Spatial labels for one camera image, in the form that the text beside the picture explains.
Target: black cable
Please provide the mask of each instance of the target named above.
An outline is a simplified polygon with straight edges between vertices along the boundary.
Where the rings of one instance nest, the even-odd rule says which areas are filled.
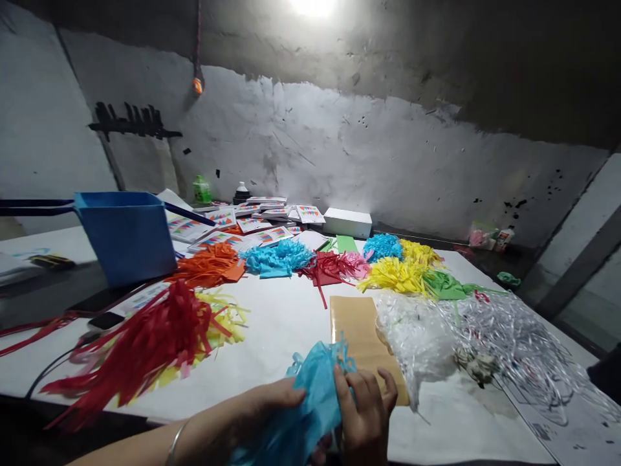
[[[32,385],[30,386],[30,389],[26,393],[26,396],[25,396],[24,400],[26,400],[26,401],[30,400],[30,398],[32,397],[32,394],[34,393],[34,389],[37,388],[37,385],[39,384],[39,382],[41,382],[43,380],[43,378],[47,375],[47,371],[53,365],[55,365],[58,361],[60,361],[62,358],[64,358],[68,354],[72,353],[76,349],[81,348],[82,346],[86,346],[86,345],[88,345],[90,343],[93,343],[100,336],[101,335],[99,333],[96,333],[94,335],[89,335],[88,337],[84,338],[80,343],[78,343],[73,348],[71,348],[69,351],[65,351],[59,357],[57,357],[52,362],[50,362],[50,364],[48,364],[47,367],[41,371],[41,373],[37,376],[37,378],[34,379],[34,382],[32,383]]]

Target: blue paper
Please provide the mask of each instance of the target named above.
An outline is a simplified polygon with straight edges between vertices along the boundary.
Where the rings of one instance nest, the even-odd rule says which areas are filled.
[[[378,234],[367,239],[364,244],[364,256],[367,257],[371,251],[373,251],[373,255],[367,262],[377,262],[385,257],[396,257],[403,260],[403,246],[395,235]]]
[[[237,449],[230,465],[305,466],[317,443],[341,423],[341,411],[334,384],[334,365],[344,373],[356,370],[347,357],[347,344],[318,342],[306,359],[293,355],[287,377],[296,376],[294,388],[305,388],[306,398],[297,408],[282,410],[267,426],[255,449]]]
[[[295,270],[306,267],[315,253],[302,243],[284,239],[272,248],[254,247],[240,254],[246,268],[261,278],[291,276]]]

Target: glue bottle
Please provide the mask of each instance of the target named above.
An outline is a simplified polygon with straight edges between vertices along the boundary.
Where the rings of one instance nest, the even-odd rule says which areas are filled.
[[[199,204],[211,204],[212,193],[209,191],[209,183],[207,183],[202,176],[198,175],[194,186],[194,200]]]
[[[238,205],[246,202],[246,199],[250,197],[250,191],[246,187],[246,183],[243,181],[239,182],[239,187],[237,191],[235,191],[235,196],[233,197],[233,205]]]

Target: white box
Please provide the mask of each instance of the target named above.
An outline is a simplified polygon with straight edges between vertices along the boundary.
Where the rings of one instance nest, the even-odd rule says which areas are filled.
[[[341,210],[330,207],[323,215],[324,233],[334,233],[354,238],[367,239],[371,234],[371,216],[352,210]]]

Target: blue box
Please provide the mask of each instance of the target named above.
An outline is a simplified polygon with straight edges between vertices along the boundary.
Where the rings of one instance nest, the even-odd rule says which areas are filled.
[[[112,288],[177,268],[164,203],[145,192],[76,193],[74,209]]]

